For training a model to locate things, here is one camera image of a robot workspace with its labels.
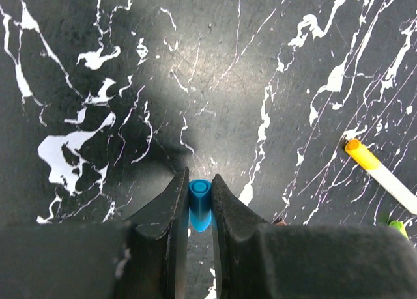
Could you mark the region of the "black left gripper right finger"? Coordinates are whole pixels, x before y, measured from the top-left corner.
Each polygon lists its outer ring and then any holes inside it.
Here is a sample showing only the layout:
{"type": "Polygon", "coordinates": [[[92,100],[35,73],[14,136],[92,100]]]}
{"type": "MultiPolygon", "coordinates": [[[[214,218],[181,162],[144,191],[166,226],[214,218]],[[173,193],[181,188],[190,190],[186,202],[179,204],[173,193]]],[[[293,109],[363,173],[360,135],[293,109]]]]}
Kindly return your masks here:
{"type": "Polygon", "coordinates": [[[218,298],[415,298],[416,250],[396,229],[273,225],[212,181],[218,298]]]}

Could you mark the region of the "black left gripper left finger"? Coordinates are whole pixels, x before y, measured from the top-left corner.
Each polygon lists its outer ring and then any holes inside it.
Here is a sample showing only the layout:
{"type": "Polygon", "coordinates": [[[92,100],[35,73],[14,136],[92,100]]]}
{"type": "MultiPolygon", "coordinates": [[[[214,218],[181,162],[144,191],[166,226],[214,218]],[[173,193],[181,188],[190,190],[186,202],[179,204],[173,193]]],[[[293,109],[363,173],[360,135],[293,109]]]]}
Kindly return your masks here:
{"type": "Polygon", "coordinates": [[[1,229],[2,298],[184,298],[189,172],[124,221],[1,229]]]}

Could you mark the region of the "dark blue cap marker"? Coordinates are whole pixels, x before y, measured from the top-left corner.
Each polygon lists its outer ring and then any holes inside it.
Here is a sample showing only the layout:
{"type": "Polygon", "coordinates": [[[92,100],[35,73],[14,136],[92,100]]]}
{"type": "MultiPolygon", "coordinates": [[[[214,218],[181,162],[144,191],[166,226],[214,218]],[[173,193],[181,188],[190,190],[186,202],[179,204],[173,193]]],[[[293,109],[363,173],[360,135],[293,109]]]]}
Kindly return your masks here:
{"type": "Polygon", "coordinates": [[[203,179],[192,180],[188,186],[190,222],[199,233],[212,221],[211,188],[211,182],[203,179]]]}

